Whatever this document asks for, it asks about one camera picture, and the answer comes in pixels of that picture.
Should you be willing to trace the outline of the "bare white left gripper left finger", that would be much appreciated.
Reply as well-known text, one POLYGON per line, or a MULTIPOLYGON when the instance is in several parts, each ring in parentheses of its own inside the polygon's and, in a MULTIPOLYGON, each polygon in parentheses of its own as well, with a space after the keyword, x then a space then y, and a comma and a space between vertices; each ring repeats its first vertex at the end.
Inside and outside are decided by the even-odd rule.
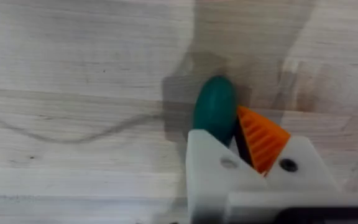
POLYGON ((266 190, 265 179, 205 130, 188 133, 186 190, 190 223, 224 223, 231 192, 266 190))

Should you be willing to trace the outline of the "white orange left gripper right finger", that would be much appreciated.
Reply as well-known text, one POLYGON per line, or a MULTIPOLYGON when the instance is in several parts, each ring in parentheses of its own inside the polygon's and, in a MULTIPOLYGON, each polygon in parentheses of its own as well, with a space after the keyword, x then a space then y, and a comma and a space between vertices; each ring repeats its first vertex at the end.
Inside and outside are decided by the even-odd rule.
POLYGON ((239 154, 267 182, 286 192, 338 192, 326 164, 304 136, 293 136, 244 106, 237 108, 235 131, 239 154))

